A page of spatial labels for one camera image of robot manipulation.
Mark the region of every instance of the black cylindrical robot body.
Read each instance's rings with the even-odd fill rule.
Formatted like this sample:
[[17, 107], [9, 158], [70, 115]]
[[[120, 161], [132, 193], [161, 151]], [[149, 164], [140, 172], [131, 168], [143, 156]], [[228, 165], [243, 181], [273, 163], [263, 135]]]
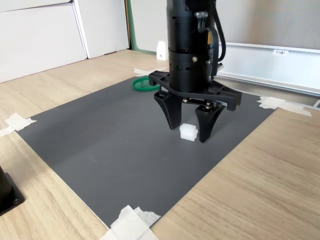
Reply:
[[[197, 12], [208, 12], [212, 0], [167, 0], [167, 29], [170, 86], [179, 92], [195, 93], [211, 82], [211, 49], [208, 31], [199, 32]], [[206, 27], [214, 26], [207, 21]]]

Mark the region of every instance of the masking tape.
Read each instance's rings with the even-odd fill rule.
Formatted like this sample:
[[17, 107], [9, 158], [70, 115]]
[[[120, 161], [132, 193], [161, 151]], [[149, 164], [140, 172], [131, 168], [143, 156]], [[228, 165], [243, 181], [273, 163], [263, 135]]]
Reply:
[[264, 109], [277, 109], [281, 108], [283, 110], [292, 112], [292, 113], [297, 113], [301, 115], [305, 115], [308, 117], [312, 117], [311, 113], [308, 112], [307, 110], [304, 109], [303, 106], [293, 104], [286, 102], [283, 99], [275, 98], [275, 97], [264, 97], [261, 96], [260, 100], [257, 101], [258, 103], [261, 103], [259, 107], [264, 108]]
[[318, 100], [314, 105], [313, 105], [315, 108], [320, 108], [320, 100]]
[[24, 119], [18, 113], [12, 114], [5, 122], [9, 125], [8, 127], [0, 130], [0, 137], [8, 135], [13, 131], [20, 131], [30, 124], [35, 123], [35, 120], [31, 120], [31, 118]]
[[138, 74], [136, 77], [143, 77], [143, 76], [148, 76], [149, 74], [152, 74], [154, 71], [163, 71], [163, 70], [166, 70], [167, 67], [163, 67], [163, 68], [155, 68], [153, 70], [150, 70], [150, 71], [145, 71], [145, 70], [141, 70], [141, 69], [138, 69], [138, 68], [134, 68], [134, 73], [135, 74]]
[[133, 210], [128, 205], [100, 240], [158, 240], [150, 226], [159, 218], [154, 212], [142, 211], [140, 207]]

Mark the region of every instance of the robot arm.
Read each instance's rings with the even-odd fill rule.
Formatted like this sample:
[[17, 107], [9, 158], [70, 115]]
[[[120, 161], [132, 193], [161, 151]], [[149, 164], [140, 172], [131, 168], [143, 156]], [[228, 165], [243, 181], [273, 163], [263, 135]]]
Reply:
[[203, 143], [210, 137], [225, 106], [227, 110], [235, 111], [242, 97], [241, 92], [213, 80], [219, 62], [226, 55], [216, 0], [167, 0], [167, 30], [170, 72], [155, 71], [149, 75], [150, 85], [161, 86], [154, 99], [172, 130], [181, 124], [182, 103], [198, 105], [195, 113]]

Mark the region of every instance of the green ring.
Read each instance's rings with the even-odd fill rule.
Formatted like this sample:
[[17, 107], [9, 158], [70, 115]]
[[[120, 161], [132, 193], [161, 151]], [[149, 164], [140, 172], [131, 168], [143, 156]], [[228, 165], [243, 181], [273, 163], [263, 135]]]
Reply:
[[155, 90], [159, 89], [159, 85], [151, 86], [149, 84], [145, 84], [145, 85], [142, 85], [142, 86], [136, 86], [136, 84], [144, 82], [146, 80], [149, 81], [149, 77], [148, 76], [145, 76], [145, 77], [142, 77], [142, 78], [139, 78], [139, 79], [133, 81], [133, 83], [132, 83], [133, 89], [136, 90], [136, 91], [140, 91], [140, 92], [150, 92], [150, 91], [155, 91]]

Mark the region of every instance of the screw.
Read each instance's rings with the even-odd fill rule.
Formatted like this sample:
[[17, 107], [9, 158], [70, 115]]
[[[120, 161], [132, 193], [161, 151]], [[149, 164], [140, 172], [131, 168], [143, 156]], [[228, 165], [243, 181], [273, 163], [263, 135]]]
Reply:
[[211, 109], [212, 108], [212, 103], [211, 102], [207, 102], [206, 103], [206, 106], [205, 106], [205, 109]]

